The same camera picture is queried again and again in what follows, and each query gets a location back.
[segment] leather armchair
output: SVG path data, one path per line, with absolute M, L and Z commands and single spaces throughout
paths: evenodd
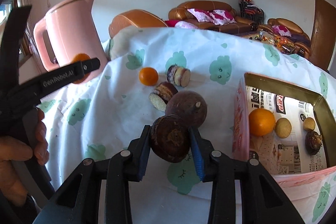
M 294 34 L 294 33 L 300 34 L 310 41 L 309 36 L 300 28 L 299 25 L 295 24 L 293 21 L 290 21 L 290 20 L 284 19 L 284 18 L 270 18 L 267 21 L 267 24 L 259 25 L 257 31 L 263 30 L 263 31 L 266 31 L 266 32 L 270 33 L 271 35 L 273 35 L 274 32 L 273 32 L 272 26 L 275 26 L 275 25 L 285 26 L 287 29 L 289 29 L 289 31 L 292 34 Z M 299 54 L 299 55 L 303 56 L 305 59 L 309 60 L 310 55 L 311 55 L 310 47 L 307 46 L 305 43 L 300 42 L 300 41 L 295 42 L 294 45 L 295 45 L 294 53 Z
M 167 24 L 156 15 L 145 10 L 135 9 L 115 16 L 109 25 L 110 37 L 113 38 L 120 30 L 131 25 L 138 28 L 167 27 Z
M 234 17 L 236 23 L 230 23 L 227 25 L 215 25 L 210 22 L 198 22 L 197 19 L 188 12 L 188 9 L 200 9 L 206 11 L 212 10 L 228 10 Z M 169 19 L 179 19 L 186 22 L 190 22 L 200 29 L 214 30 L 229 34 L 238 34 L 251 32 L 256 30 L 256 24 L 254 21 L 242 18 L 237 15 L 235 9 L 233 9 L 229 4 L 220 1 L 210 1 L 210 0 L 193 0 L 181 3 L 177 7 L 170 10 L 168 13 Z

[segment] wooden door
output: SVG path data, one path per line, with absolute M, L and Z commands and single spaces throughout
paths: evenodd
M 310 62 L 327 71 L 336 40 L 336 8 L 325 0 L 315 0 Z

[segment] silver screw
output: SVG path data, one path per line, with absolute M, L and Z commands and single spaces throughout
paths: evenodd
M 83 160 L 84 165 L 90 165 L 91 163 L 92 163 L 92 159 L 87 158 L 87 159 Z
M 123 150 L 123 151 L 120 152 L 120 154 L 121 154 L 123 157 L 128 157 L 128 156 L 131 154 L 131 152 L 128 151 L 128 150 Z
M 220 151 L 218 151 L 218 150 L 213 150 L 211 152 L 211 155 L 213 155 L 214 157 L 218 158 L 218 157 L 220 157 L 222 155 L 222 153 Z
M 250 159 L 250 165 L 257 166 L 259 164 L 259 160 L 257 159 Z

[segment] window sill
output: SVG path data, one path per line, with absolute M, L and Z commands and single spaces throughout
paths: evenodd
M 19 61 L 19 68 L 28 61 L 29 58 L 31 58 L 33 55 L 32 54 L 28 54 L 25 55 L 20 61 Z

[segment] tablecloth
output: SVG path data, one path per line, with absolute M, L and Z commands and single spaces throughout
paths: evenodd
M 200 93 L 208 115 L 199 128 L 215 149 L 231 156 L 234 94 L 244 72 L 276 77 L 322 93 L 336 108 L 336 80 L 298 55 L 283 55 L 273 46 L 209 30 L 128 27 L 103 43 L 110 61 L 99 77 L 70 84 L 42 100 L 50 160 L 47 169 L 57 189 L 87 157 L 104 160 L 138 138 L 145 124 L 164 113 L 148 100 L 152 88 L 138 73 L 153 67 L 165 80 L 172 64 L 191 70 L 186 90 Z M 310 185 L 284 191 L 306 223 L 317 223 L 336 194 L 336 174 Z M 236 183 L 236 216 L 241 223 L 241 199 Z M 150 153 L 146 175 L 130 183 L 133 222 L 207 223 L 211 183 L 196 176 L 192 155 L 171 164 Z M 100 223 L 103 223 L 100 206 Z

